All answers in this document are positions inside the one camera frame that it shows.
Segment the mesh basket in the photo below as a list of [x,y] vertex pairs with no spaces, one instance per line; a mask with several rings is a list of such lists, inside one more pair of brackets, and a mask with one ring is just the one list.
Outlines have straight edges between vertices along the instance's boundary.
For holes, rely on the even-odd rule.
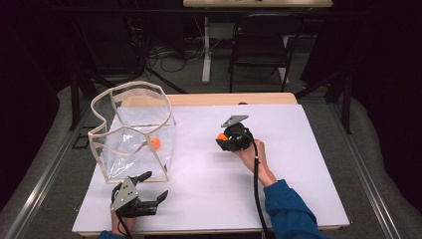
[[168,181],[175,120],[160,86],[137,81],[91,102],[100,125],[88,132],[91,151],[107,183],[152,171],[147,181]]

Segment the white metal desk leg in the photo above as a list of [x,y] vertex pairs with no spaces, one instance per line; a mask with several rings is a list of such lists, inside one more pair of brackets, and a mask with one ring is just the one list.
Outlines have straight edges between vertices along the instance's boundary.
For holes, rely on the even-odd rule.
[[209,23],[208,17],[205,17],[204,23],[204,69],[202,71],[202,84],[210,83],[210,72],[211,72],[211,52],[210,52],[210,35],[209,35]]
[[[283,43],[285,44],[285,46],[288,45],[288,41],[289,41],[289,36],[284,36]],[[278,70],[279,70],[280,78],[283,79],[285,77],[286,68],[278,68]],[[288,85],[289,85],[289,77],[286,79],[286,86]]]

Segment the wooden desk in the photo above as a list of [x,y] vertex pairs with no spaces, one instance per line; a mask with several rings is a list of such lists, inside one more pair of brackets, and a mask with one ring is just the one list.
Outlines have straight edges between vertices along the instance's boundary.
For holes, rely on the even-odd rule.
[[[183,0],[183,6],[191,8],[328,8],[331,0]],[[204,67],[202,71],[202,84],[210,83],[211,53],[209,44],[209,21],[205,17],[204,22]],[[286,69],[279,68],[281,78]]]
[[[165,190],[168,197],[154,216],[140,217],[133,234],[259,232],[253,175],[243,162],[215,142],[231,115],[244,120],[254,137],[266,142],[268,164],[304,199],[320,229],[349,224],[302,106],[292,94],[168,95],[177,122],[168,182],[138,183],[141,200]],[[110,229],[106,184],[97,166],[73,231],[97,235]],[[264,193],[260,185],[261,204]],[[271,221],[264,213],[267,225]]]

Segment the person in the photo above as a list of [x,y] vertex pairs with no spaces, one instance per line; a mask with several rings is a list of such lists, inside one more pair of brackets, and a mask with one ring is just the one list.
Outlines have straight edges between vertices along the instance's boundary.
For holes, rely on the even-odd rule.
[[[259,165],[258,179],[264,185],[265,208],[270,215],[273,230],[278,239],[326,239],[317,228],[317,219],[306,206],[301,197],[289,186],[284,179],[278,180],[267,164],[265,144],[255,139],[257,146]],[[255,148],[249,146],[246,149],[234,151],[246,167],[254,171]],[[133,229],[135,218],[123,218],[128,230]],[[115,213],[111,214],[111,232],[104,231],[100,239],[124,238],[124,229],[118,223]]]

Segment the orange ball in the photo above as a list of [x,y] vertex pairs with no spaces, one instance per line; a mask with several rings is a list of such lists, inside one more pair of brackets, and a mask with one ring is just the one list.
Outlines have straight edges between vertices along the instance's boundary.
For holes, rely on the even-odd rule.
[[152,146],[153,146],[155,149],[158,149],[158,148],[159,148],[160,143],[159,143],[159,138],[158,138],[158,137],[152,137],[152,138],[151,138],[151,142],[152,142]]
[[224,134],[223,132],[218,133],[217,139],[226,141],[229,140],[229,138],[227,138],[226,134]]

